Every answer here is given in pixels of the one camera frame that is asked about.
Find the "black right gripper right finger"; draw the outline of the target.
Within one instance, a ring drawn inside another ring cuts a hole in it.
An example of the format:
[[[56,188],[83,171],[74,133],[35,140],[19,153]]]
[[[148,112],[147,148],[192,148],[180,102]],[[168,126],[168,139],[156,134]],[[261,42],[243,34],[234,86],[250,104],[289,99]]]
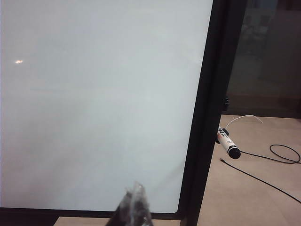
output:
[[[131,225],[152,226],[145,188],[138,182],[134,183],[131,199]]]

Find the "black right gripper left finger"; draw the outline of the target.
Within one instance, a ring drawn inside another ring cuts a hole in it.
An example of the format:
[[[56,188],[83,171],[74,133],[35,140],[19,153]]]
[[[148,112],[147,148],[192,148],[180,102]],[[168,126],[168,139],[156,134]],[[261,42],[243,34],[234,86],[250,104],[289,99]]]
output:
[[[107,226],[125,226],[129,221],[130,203],[133,189],[127,188],[126,193],[116,208],[113,216],[107,222]]]

